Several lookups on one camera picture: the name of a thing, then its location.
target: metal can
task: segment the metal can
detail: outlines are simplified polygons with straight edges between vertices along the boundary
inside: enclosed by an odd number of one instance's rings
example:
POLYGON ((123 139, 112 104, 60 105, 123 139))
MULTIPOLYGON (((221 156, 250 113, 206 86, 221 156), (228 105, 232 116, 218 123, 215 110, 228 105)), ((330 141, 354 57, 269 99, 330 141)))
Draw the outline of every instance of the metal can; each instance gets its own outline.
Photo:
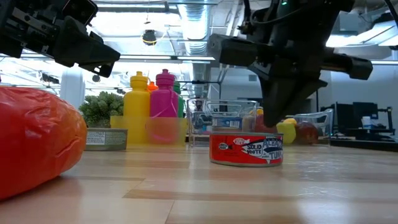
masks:
POLYGON ((283 161, 283 134, 212 133, 210 161, 241 167, 279 166, 283 161))

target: plastic bottle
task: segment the plastic bottle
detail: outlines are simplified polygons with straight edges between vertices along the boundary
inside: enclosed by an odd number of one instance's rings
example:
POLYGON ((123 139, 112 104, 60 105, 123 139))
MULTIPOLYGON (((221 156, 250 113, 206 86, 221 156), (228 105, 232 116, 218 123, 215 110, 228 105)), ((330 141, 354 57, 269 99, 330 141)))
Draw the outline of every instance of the plastic bottle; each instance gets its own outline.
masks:
POLYGON ((156 76, 158 90, 150 94, 150 116, 176 118, 178 115, 178 95, 173 91, 175 76, 167 69, 156 76))
POLYGON ((185 101, 181 96, 181 85, 179 82, 174 82, 174 92, 178 94, 178 117, 182 118, 184 114, 184 104, 185 101))
POLYGON ((148 142, 146 122, 150 115, 148 78, 142 72, 130 78, 132 91, 124 95, 123 125, 127 131, 127 148, 148 142))
POLYGON ((155 82, 151 82, 148 85, 148 90, 149 90, 150 93, 155 91, 155 90, 158 90, 158 89, 159 89, 159 87, 157 87, 157 85, 155 85, 155 82))

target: wooden surface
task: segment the wooden surface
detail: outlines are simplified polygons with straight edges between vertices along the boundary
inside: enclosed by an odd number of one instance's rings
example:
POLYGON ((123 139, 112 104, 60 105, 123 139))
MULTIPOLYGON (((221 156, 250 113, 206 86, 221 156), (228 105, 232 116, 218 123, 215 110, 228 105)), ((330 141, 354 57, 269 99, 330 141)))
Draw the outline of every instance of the wooden surface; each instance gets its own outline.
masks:
POLYGON ((285 147, 283 166, 212 164, 207 148, 85 152, 0 203, 1 224, 398 223, 398 154, 285 147))

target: orange plastic bag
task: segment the orange plastic bag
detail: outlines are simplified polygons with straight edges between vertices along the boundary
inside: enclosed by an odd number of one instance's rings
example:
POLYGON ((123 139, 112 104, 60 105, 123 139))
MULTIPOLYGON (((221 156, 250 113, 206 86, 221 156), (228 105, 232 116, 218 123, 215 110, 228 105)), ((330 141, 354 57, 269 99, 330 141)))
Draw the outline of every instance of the orange plastic bag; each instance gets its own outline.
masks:
POLYGON ((87 128, 66 101, 42 90, 0 87, 0 200, 72 168, 87 128))

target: tuna can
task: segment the tuna can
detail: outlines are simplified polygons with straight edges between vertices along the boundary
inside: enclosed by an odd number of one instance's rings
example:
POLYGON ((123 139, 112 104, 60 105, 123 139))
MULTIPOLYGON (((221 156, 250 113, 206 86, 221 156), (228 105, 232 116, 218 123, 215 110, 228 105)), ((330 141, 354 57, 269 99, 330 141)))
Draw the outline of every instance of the tuna can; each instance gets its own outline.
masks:
POLYGON ((212 133, 210 161, 241 167, 279 166, 283 161, 283 134, 212 133))

